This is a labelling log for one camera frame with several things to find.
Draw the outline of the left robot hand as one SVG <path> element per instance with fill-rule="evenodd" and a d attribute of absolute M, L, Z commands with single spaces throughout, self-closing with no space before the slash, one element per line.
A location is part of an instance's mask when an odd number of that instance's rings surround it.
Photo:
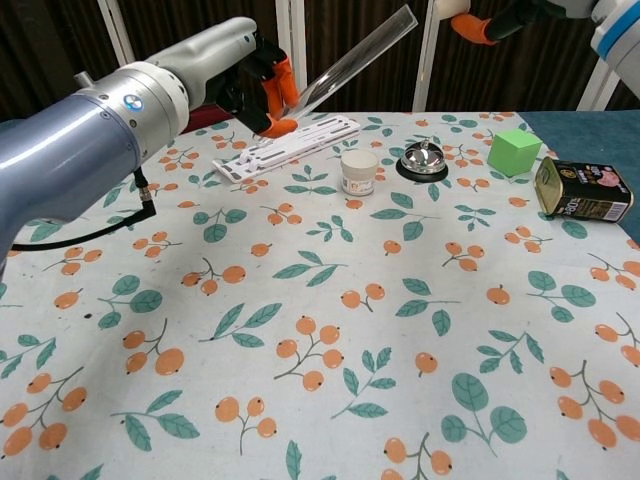
<path fill-rule="evenodd" d="M 282 137 L 298 128 L 284 111 L 298 105 L 299 92 L 288 55 L 260 33 L 248 17 L 234 17 L 147 58 L 174 74 L 186 89 L 189 109 L 213 103 L 263 138 Z M 262 109 L 246 97 L 243 69 L 257 79 L 267 98 Z"/>

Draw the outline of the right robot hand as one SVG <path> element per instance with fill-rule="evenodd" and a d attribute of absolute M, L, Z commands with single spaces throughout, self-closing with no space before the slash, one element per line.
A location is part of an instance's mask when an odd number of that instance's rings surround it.
<path fill-rule="evenodd" d="M 491 18 L 481 19 L 468 11 L 453 15 L 452 29 L 465 40 L 479 45 L 495 45 L 500 40 L 532 24 L 541 16 L 564 19 L 588 18 L 596 1 L 512 1 Z"/>

